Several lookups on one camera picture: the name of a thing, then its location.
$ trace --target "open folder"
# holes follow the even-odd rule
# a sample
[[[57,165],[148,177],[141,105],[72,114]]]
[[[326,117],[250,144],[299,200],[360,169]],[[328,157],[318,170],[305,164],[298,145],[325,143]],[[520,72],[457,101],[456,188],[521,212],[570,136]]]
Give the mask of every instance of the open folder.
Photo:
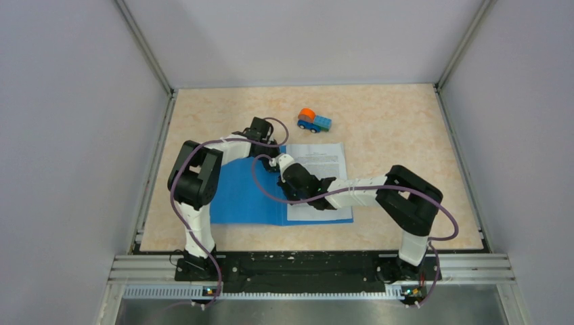
[[[319,179],[347,178],[342,144],[291,144],[282,146],[281,152],[293,156]],[[217,193],[211,202],[212,223],[309,225],[353,222],[351,208],[318,211],[306,203],[289,205],[268,198],[255,185],[251,175],[252,161],[253,158],[239,159],[221,167]],[[267,172],[258,162],[255,175],[267,192],[286,199],[277,185],[279,173]]]

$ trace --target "gray floor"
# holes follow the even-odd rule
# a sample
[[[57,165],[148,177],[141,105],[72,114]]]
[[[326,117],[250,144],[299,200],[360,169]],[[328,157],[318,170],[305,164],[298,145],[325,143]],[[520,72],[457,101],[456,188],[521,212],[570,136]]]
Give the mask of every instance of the gray floor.
[[[159,312],[173,302],[125,299],[116,325],[507,324],[494,286],[442,286],[420,310],[396,301],[220,301]]]

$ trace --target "table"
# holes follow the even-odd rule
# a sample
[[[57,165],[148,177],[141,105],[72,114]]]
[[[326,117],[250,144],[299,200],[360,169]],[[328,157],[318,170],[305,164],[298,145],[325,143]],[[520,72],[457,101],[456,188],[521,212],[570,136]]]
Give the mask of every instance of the table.
[[[331,118],[329,132],[300,130],[303,107]],[[433,86],[337,85],[182,89],[177,95],[163,150],[141,251],[173,251],[185,246],[181,222],[169,204],[167,178],[182,143],[204,142],[248,127],[254,116],[273,116],[290,128],[288,144],[342,142],[349,178],[385,174],[403,165],[444,194],[443,204],[457,219],[460,234],[442,249],[483,248],[464,189]],[[284,138],[275,124],[275,138]],[[381,208],[353,208],[354,222],[280,227],[212,225],[218,251],[393,250],[400,247],[401,229]],[[431,236],[452,233],[439,213]]]

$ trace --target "metal frame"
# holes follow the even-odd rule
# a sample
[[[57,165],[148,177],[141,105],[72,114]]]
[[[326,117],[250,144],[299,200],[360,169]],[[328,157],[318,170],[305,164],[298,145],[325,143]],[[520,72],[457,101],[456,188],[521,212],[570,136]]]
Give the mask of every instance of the metal frame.
[[[137,217],[134,217],[135,229],[134,240],[131,242],[141,242],[145,218],[148,213],[152,189],[156,180],[156,174],[159,167],[160,157],[164,148],[169,122],[175,106],[177,92],[174,91],[156,58],[154,57],[150,46],[148,45],[141,30],[136,24],[134,17],[131,15],[129,8],[124,0],[113,0],[120,10],[125,22],[135,42],[144,55],[146,62],[152,69],[162,87],[167,93],[171,94],[166,114],[164,116],[162,127],[158,135],[158,141],[155,144],[154,155],[149,163],[149,173],[145,186],[139,196],[139,210]],[[480,232],[485,232],[485,242],[488,243],[488,231],[482,223],[480,216],[481,208],[474,197],[474,186],[472,178],[466,168],[466,162],[462,156],[456,130],[451,123],[449,111],[442,98],[442,90],[448,82],[452,72],[456,69],[458,62],[462,59],[466,49],[472,42],[480,25],[483,23],[485,16],[492,8],[495,0],[483,0],[479,10],[475,14],[472,22],[467,28],[463,38],[457,46],[453,56],[446,66],[443,74],[435,85],[437,101],[443,115],[445,126],[448,130],[459,169],[461,171],[463,182],[469,197],[477,225]],[[506,254],[494,253],[471,253],[471,254],[447,254],[441,253],[441,271],[443,280],[438,285],[496,285],[502,302],[502,309],[506,314],[509,325],[530,325],[529,315],[525,304],[519,294],[514,273]],[[120,311],[122,299],[200,299],[199,292],[205,286],[214,286],[214,282],[176,282],[174,281],[175,266],[170,263],[168,255],[119,255],[116,256],[106,287],[104,299],[100,309],[98,324],[111,325],[115,324],[116,317]],[[382,292],[377,295],[373,294],[351,294],[326,296],[317,295],[286,295],[281,294],[254,294],[254,295],[230,295],[223,289],[222,299],[396,299],[397,291],[400,286],[414,285],[414,282],[398,282],[396,286],[390,286],[388,292]]]

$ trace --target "orange curved block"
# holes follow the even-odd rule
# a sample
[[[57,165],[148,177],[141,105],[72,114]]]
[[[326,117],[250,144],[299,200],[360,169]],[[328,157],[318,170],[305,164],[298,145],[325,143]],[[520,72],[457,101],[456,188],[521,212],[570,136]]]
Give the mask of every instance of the orange curved block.
[[[312,123],[315,120],[315,112],[310,108],[303,108],[299,112],[299,119],[308,123]]]

